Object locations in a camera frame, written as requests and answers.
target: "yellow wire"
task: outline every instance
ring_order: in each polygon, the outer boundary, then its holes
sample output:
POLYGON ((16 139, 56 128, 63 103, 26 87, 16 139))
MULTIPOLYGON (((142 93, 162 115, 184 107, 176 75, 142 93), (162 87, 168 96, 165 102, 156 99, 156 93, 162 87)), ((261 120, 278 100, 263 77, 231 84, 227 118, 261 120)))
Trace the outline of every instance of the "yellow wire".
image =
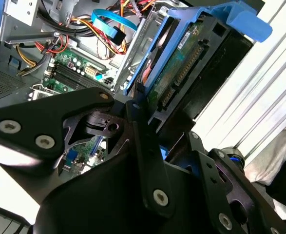
MULTIPOLYGON (((127 4, 129 3, 130 0, 126 0, 124 2, 124 4, 121 5, 121 12, 120 12, 120 15, 123 17, 123 14, 124 14, 124 8, 127 6, 127 4)), ((121 25, 121 31, 124 33, 125 32, 125 28, 124 28, 124 25, 122 24, 121 25)), ((124 53, 127 52, 127 44, 125 42, 125 39, 122 41, 122 44, 121 44, 121 47, 122 47, 122 50, 124 53)))
POLYGON ((76 18, 72 18, 72 20, 80 21, 83 24, 85 24, 111 52, 116 54, 116 52, 110 47, 110 45, 107 42, 105 42, 104 39, 86 21, 84 21, 82 19, 76 19, 76 18))
POLYGON ((156 0, 150 1, 143 9, 142 11, 145 11, 151 4, 153 4, 156 0))
POLYGON ((22 60, 24 60, 28 65, 30 65, 31 67, 34 67, 36 65, 36 63, 30 59, 28 59, 20 50, 19 46, 16 47, 17 52, 19 54, 19 56, 22 58, 22 60))

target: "orange wire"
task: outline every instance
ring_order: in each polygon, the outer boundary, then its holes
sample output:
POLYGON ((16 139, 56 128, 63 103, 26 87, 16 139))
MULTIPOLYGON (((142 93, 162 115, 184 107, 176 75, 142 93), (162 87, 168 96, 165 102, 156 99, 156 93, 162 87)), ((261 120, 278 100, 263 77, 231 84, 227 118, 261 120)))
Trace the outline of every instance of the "orange wire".
POLYGON ((144 6, 144 8, 142 9, 142 11, 145 11, 150 5, 152 5, 156 0, 152 0, 150 1, 146 6, 144 6))

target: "hole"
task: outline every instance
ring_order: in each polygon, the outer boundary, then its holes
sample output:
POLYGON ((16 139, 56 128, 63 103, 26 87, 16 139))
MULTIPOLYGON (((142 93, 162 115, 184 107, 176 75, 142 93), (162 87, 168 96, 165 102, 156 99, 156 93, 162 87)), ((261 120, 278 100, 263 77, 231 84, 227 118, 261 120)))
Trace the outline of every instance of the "hole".
POLYGON ((13 125, 13 124, 11 124, 11 123, 8 123, 8 124, 5 125, 5 128, 6 128, 6 129, 9 129, 9 130, 13 130, 13 129, 16 128, 16 126, 13 125))
POLYGON ((149 124, 149 126, 151 126, 152 129, 154 129, 155 131, 157 131, 157 129, 159 128, 160 124, 162 123, 161 120, 157 119, 157 118, 153 118, 151 120, 151 123, 149 124))
POLYGON ((245 224, 248 220, 247 212, 246 212, 245 208, 243 207, 243 205, 240 203, 240 201, 235 200, 232 203, 230 203, 229 206, 230 206, 231 212, 232 212, 235 220, 240 225, 245 224))
POLYGON ((108 131, 112 132, 112 131, 115 131, 119 128, 118 124, 116 123, 112 123, 108 126, 108 131))
POLYGON ((12 49, 12 45, 11 44, 8 44, 8 43, 4 43, 4 46, 6 47, 6 48, 8 48, 8 49, 12 49))
POLYGON ((211 177, 210 179, 211 179, 211 181, 212 181, 213 184, 216 184, 216 179, 214 179, 214 178, 212 178, 212 177, 211 177))
POLYGON ((191 165, 188 165, 186 168, 185 168, 187 171, 190 171, 192 172, 192 168, 191 168, 191 165))
POLYGON ((157 194, 157 197, 159 198, 160 201, 164 201, 164 196, 161 194, 157 194))
POLYGON ((42 140, 40 140, 40 143, 41 143, 41 145, 43 145, 43 146, 48 146, 48 145, 50 144, 50 141, 47 140, 47 139, 42 139, 42 140))
POLYGON ((228 220, 227 220, 226 218, 223 218, 223 223, 224 223, 226 226, 229 225, 229 222, 228 222, 228 220))
POLYGON ((212 30, 216 35, 222 37, 224 33, 226 32, 226 28, 220 25, 219 23, 216 23, 215 27, 212 30))

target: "black metal arm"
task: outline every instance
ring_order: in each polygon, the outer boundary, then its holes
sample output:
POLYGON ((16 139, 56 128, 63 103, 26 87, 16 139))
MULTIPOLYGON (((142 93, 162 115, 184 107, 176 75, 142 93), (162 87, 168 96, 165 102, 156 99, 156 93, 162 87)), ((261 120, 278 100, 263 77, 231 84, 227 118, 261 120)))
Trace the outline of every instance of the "black metal arm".
POLYGON ((0 109, 0 164, 50 173, 65 149, 94 135, 109 139, 108 160, 52 191, 34 233, 286 234, 224 152, 206 154, 187 133, 164 162, 142 105, 98 88, 0 109))

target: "silver screw head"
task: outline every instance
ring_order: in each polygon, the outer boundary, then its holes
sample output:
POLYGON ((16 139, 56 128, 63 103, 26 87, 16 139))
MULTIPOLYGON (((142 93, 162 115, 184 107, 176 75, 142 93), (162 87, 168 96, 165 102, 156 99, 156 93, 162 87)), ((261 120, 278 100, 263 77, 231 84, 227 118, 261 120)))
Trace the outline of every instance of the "silver screw head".
POLYGON ((21 125, 14 120, 3 120, 0 122, 0 131, 8 134, 18 133, 21 125))
POLYGON ((51 149, 55 145, 55 141, 50 136, 40 135, 36 138, 36 145, 43 149, 51 149))
POLYGON ((223 152, 219 151, 218 153, 221 158, 225 158, 225 154, 223 152))
POLYGON ((220 213, 219 221, 224 226, 224 228, 226 228, 228 231, 232 230, 231 220, 228 218, 226 214, 220 213))
POLYGON ((108 95, 105 94, 105 93, 100 93, 100 96, 103 98, 103 99, 109 99, 108 95))
POLYGON ((271 233, 272 234, 279 234, 279 231, 277 231, 277 229, 275 229, 275 228, 270 228, 270 231, 271 231, 271 233))
POLYGON ((166 195, 166 193, 160 189, 156 189, 153 192, 153 198, 155 200, 155 202, 160 205, 160 206, 167 206, 167 204, 169 203, 169 198, 166 195))
POLYGON ((199 139, 199 136, 196 133, 191 133, 192 137, 195 139, 199 139))

